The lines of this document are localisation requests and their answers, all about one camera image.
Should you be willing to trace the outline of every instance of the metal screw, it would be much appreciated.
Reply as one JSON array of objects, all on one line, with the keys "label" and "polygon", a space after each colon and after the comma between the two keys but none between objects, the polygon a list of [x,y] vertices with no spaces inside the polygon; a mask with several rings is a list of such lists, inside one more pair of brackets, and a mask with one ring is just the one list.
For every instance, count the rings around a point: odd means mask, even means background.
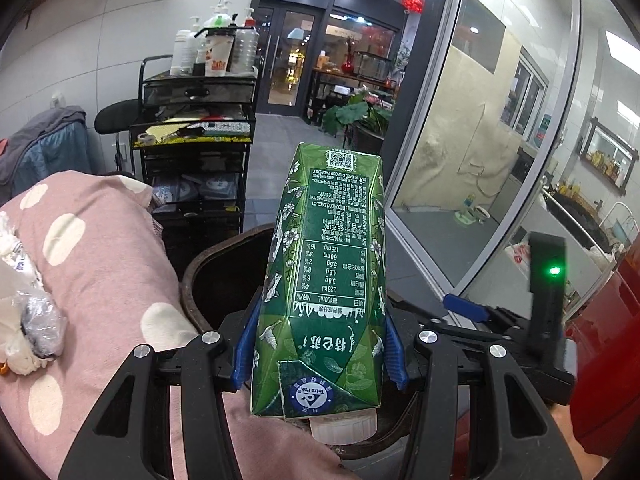
[{"label": "metal screw", "polygon": [[418,336],[423,343],[435,343],[438,340],[438,334],[431,330],[423,330]]},{"label": "metal screw", "polygon": [[138,345],[133,349],[133,355],[139,358],[148,356],[149,352],[151,352],[149,345]]},{"label": "metal screw", "polygon": [[220,341],[220,334],[218,332],[215,332],[214,330],[202,334],[203,343],[211,345],[213,343],[217,343],[218,341]]},{"label": "metal screw", "polygon": [[504,349],[504,346],[501,345],[491,345],[489,346],[489,352],[494,357],[504,357],[507,355],[507,351]]}]

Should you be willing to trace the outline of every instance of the red vase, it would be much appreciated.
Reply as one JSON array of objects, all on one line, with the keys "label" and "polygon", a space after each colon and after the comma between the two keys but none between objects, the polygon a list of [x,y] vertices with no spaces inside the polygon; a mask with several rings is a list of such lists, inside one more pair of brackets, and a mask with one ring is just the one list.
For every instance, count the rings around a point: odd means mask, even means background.
[{"label": "red vase", "polygon": [[347,57],[347,61],[345,61],[340,67],[340,69],[342,70],[342,73],[345,73],[345,74],[353,74],[354,68],[355,67],[353,66],[353,57]]}]

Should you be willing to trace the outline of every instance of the white plastic cap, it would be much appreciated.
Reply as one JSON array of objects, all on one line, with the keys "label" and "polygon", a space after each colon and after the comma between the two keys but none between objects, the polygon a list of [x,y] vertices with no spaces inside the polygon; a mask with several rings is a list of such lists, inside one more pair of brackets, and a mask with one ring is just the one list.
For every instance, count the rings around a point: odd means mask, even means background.
[{"label": "white plastic cap", "polygon": [[311,435],[329,446],[347,446],[372,437],[378,430],[376,409],[339,415],[310,416]]}]

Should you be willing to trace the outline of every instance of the pink blanket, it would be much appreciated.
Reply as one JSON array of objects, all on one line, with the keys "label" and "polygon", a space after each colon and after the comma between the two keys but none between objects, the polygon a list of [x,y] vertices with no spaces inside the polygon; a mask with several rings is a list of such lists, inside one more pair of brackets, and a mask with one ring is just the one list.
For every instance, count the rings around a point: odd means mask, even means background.
[{"label": "pink blanket", "polygon": [[[146,207],[152,190],[126,177],[73,171],[50,176],[2,210],[44,285],[68,316],[65,351],[45,370],[0,377],[0,405],[24,447],[52,479],[94,402],[131,349],[183,346],[178,280]],[[185,479],[178,392],[172,392],[172,455]],[[225,394],[245,480],[356,478],[308,433],[249,414],[248,394]]]}]

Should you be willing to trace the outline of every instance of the door frame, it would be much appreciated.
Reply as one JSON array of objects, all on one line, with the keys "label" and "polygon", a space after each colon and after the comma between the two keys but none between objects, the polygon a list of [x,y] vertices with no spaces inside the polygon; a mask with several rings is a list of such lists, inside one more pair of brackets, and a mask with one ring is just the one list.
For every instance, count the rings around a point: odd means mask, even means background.
[{"label": "door frame", "polygon": [[[302,117],[303,111],[306,108],[306,95],[308,93],[308,86],[311,81],[311,71],[313,69],[313,66],[315,65],[315,60],[317,57],[316,52],[319,52],[321,39],[324,38],[324,29],[322,28],[322,25],[325,21],[325,10],[319,9],[317,7],[302,6],[289,2],[281,2],[279,0],[260,0],[260,4],[258,6],[261,8],[273,9],[273,15],[271,19],[271,27],[269,30],[271,41],[268,43],[267,52],[264,57],[262,81],[260,82],[260,91],[258,92],[257,96],[257,111],[261,114]],[[306,56],[302,67],[302,74],[300,75],[300,81],[298,82],[296,104],[293,106],[275,105],[269,103],[269,94],[271,91],[271,71],[275,62],[275,51],[277,44],[274,31],[277,30],[278,37],[281,36],[282,27],[284,25],[284,17],[287,11],[299,12],[314,17],[314,24],[311,28],[311,39],[308,42],[308,46],[306,48]]]},{"label": "door frame", "polygon": [[556,106],[552,112],[552,119],[548,127],[548,134],[538,149],[538,156],[535,158],[520,191],[516,195],[513,203],[511,203],[507,214],[498,225],[495,233],[460,282],[451,283],[437,265],[436,261],[432,259],[425,247],[417,240],[404,222],[401,221],[391,206],[398,194],[398,190],[402,184],[402,180],[404,179],[427,118],[430,103],[433,101],[440,73],[442,72],[451,43],[461,1],[462,0],[446,0],[442,19],[438,27],[436,46],[429,61],[417,106],[412,114],[410,127],[399,149],[398,157],[396,158],[385,190],[386,224],[390,231],[400,240],[401,245],[405,248],[431,288],[440,297],[448,293],[457,295],[464,293],[466,288],[478,277],[490,257],[500,249],[505,240],[508,240],[517,229],[519,220],[522,219],[524,214],[529,210],[533,200],[535,200],[538,189],[540,188],[540,179],[544,174],[556,144],[556,139],[568,115],[575,89],[575,82],[577,80],[577,69],[582,50],[580,33],[582,23],[581,4],[580,0],[572,0],[568,55],[562,74],[558,100],[556,101]]}]

